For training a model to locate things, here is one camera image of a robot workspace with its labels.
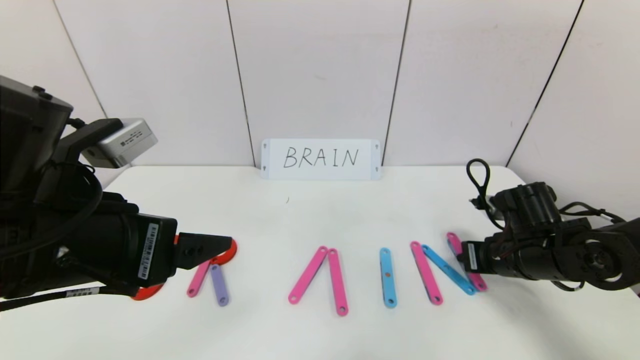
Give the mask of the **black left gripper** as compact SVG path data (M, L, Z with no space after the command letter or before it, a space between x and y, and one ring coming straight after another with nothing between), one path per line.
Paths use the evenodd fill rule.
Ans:
M99 282L117 289L164 283L176 268L190 270L233 246L227 235L180 232L178 221L126 208L89 216L71 233L71 284Z

